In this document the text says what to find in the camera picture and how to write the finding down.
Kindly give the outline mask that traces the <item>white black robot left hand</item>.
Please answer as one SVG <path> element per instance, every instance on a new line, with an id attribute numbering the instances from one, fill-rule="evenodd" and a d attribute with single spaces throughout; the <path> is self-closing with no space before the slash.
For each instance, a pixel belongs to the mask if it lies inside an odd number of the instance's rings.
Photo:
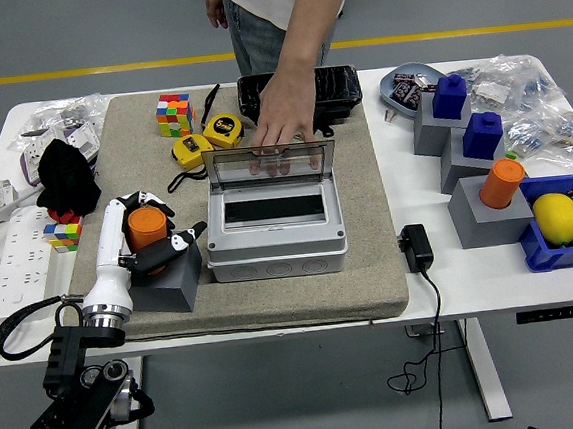
<path id="1" fill-rule="evenodd" d="M 196 240 L 207 223 L 173 231 L 173 215 L 150 192 L 110 201 L 98 241 L 96 282 L 82 302 L 85 323 L 119 326 L 136 303 L 152 311 L 194 310 L 201 271 Z"/>

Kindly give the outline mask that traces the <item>person's right hand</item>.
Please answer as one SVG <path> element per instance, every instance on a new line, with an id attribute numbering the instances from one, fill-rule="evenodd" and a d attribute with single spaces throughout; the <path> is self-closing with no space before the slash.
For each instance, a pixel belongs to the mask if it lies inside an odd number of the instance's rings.
<path id="1" fill-rule="evenodd" d="M 205 12 L 214 28 L 228 28 L 223 0 L 205 0 Z"/>

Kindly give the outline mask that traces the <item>person's left hand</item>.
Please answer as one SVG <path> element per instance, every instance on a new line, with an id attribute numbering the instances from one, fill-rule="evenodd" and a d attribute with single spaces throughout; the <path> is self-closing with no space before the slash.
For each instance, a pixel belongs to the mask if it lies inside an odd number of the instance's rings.
<path id="1" fill-rule="evenodd" d="M 291 144 L 296 136 L 303 143 L 316 141 L 313 116 L 316 105 L 314 67 L 278 69 L 260 95 L 260 115 L 251 146 L 272 153 Z"/>

